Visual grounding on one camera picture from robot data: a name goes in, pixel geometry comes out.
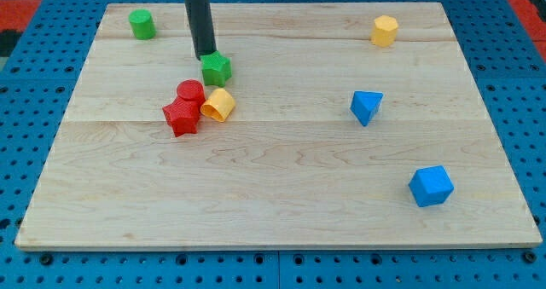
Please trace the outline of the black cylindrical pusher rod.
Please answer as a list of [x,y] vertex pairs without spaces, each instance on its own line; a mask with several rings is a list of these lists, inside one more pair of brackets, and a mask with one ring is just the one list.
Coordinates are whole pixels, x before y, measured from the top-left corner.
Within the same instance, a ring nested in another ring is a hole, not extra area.
[[184,0],[195,56],[199,60],[217,50],[210,0]]

